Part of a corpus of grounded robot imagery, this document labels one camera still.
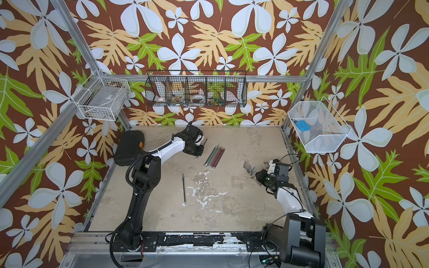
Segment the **purple transparent pencil cap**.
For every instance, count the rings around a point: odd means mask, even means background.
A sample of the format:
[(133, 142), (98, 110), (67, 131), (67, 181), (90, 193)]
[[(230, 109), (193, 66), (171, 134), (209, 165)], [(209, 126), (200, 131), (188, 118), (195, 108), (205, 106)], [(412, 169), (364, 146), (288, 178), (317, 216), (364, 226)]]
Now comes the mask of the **purple transparent pencil cap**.
[(246, 168), (246, 171), (250, 174), (250, 175), (253, 175), (253, 173), (254, 173), (254, 167), (250, 164), (250, 163), (248, 163), (248, 166), (247, 166), (247, 168)]

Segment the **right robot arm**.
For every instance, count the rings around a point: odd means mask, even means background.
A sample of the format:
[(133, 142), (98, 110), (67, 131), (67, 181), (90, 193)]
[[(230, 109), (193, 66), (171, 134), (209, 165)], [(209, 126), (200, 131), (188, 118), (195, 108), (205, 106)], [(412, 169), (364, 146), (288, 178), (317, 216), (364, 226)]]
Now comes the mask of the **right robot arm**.
[(289, 182), (290, 164), (279, 159), (255, 174), (259, 184), (280, 203), (284, 214), (263, 227), (259, 245), (269, 264), (279, 268), (323, 268), (326, 225), (304, 206), (298, 189)]

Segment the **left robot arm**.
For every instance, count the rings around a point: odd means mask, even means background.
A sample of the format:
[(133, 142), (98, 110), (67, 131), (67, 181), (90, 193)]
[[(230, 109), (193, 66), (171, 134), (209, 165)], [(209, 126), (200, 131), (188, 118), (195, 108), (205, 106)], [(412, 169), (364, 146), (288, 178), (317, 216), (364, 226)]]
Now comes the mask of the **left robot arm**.
[(127, 167), (125, 181), (132, 187), (132, 197), (126, 218), (112, 234), (111, 249), (135, 251), (141, 246), (143, 215), (150, 194), (161, 180), (162, 165), (180, 152), (201, 156), (204, 151), (203, 138), (203, 131), (192, 121), (173, 134), (166, 144), (152, 151), (144, 150), (145, 136), (141, 131), (122, 134), (114, 162)]

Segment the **teal green pencil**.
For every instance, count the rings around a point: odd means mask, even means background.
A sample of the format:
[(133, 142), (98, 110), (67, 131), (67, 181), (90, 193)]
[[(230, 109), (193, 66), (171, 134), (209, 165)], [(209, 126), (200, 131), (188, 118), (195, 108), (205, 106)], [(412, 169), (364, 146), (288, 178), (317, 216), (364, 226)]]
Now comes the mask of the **teal green pencil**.
[(208, 159), (207, 159), (207, 161), (206, 161), (206, 167), (210, 166), (211, 162), (212, 162), (212, 161), (213, 161), (213, 159), (215, 158), (215, 156), (216, 156), (217, 152), (219, 151), (219, 149), (220, 149), (220, 145), (217, 145), (217, 146), (213, 149), (213, 151), (212, 151), (211, 155), (209, 156), (209, 158), (208, 158)]

